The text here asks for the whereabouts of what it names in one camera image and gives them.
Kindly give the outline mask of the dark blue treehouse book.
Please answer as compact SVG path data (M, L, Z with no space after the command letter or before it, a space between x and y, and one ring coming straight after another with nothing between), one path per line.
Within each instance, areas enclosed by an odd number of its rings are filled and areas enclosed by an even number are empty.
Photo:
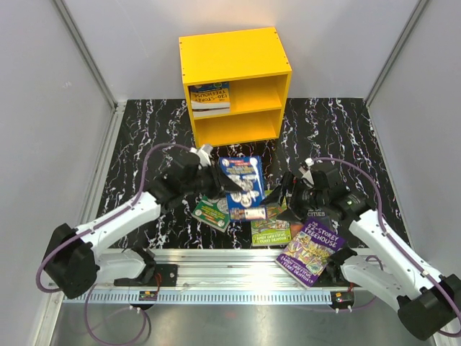
M226 195L231 221L260 221L267 219L261 204L265 198L264 177L260 156L220 157L225 175L241 189Z

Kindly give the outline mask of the yellow 130-storey treehouse book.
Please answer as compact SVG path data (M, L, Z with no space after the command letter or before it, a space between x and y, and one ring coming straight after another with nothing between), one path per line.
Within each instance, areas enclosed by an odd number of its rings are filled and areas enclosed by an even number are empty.
M231 105L228 81L190 86L189 95L193 110L225 109Z

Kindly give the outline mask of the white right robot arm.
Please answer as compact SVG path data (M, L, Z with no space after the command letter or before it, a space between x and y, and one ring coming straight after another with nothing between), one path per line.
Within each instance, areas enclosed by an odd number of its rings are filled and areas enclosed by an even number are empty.
M349 189L335 166L284 174L263 204L285 204L278 219L303 227L276 263L305 287L324 271L329 283L358 285L396 311L402 325L427 340L460 318L460 279L422 259L382 219L380 209Z

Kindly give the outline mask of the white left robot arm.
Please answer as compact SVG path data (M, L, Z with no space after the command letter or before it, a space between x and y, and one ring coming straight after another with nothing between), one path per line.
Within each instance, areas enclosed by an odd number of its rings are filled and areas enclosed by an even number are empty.
M80 226L58 226L37 270L37 287L44 293L49 291L41 282L43 273L55 283L55 290L62 291L67 298L77 298L101 283L159 284L161 276L150 250L134 247L127 252L106 251L131 231L171 212L188 195L216 199L228 192L240 192L241 187L211 159L211 150L209 145L182 146L169 167L151 181L143 180L127 202Z

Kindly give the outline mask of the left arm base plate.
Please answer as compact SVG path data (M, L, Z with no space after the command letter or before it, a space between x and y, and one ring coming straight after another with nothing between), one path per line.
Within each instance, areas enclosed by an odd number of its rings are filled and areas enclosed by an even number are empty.
M147 280L139 278L120 278L114 281L118 288L128 288L134 291L134 297L128 301L133 308L149 310L158 300L161 288L174 288L178 278L179 266L175 264L157 264L153 274Z

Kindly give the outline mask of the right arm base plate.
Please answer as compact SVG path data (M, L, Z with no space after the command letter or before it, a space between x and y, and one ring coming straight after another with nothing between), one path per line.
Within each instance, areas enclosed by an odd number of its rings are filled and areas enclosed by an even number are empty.
M328 265L313 287L326 289L331 299L326 308L315 309L316 312L339 314L351 313L355 310L354 284L347 281L339 269Z

